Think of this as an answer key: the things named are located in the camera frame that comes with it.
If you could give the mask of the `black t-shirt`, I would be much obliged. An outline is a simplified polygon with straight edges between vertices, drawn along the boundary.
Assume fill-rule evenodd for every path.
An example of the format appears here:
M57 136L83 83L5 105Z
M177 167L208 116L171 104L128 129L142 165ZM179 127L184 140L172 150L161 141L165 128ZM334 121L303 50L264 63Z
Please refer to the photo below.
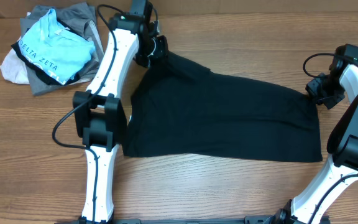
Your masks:
M129 157L201 154L322 160L316 105L272 83L221 75L176 54L151 66L131 96Z

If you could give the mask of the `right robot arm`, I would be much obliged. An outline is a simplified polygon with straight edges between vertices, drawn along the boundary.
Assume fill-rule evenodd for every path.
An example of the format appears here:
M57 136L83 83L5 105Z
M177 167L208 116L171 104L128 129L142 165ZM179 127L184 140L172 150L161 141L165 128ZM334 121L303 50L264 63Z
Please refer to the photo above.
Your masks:
M331 56L330 73L314 76L306 90L317 105L328 109L344 98L350 105L329 136L323 168L266 223L328 223L325 211L358 180L358 46L341 45Z

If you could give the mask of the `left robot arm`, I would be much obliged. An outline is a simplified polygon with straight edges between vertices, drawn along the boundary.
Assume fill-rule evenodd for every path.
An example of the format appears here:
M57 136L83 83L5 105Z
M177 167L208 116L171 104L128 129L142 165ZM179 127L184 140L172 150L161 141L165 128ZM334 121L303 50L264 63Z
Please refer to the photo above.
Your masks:
M165 36L152 3L133 1L129 12L118 12L106 25L108 44L101 64L85 91L73 97L75 123L87 162L86 199L78 223L112 223L114 162L124 142L127 119L121 93L131 62L149 67L167 56Z

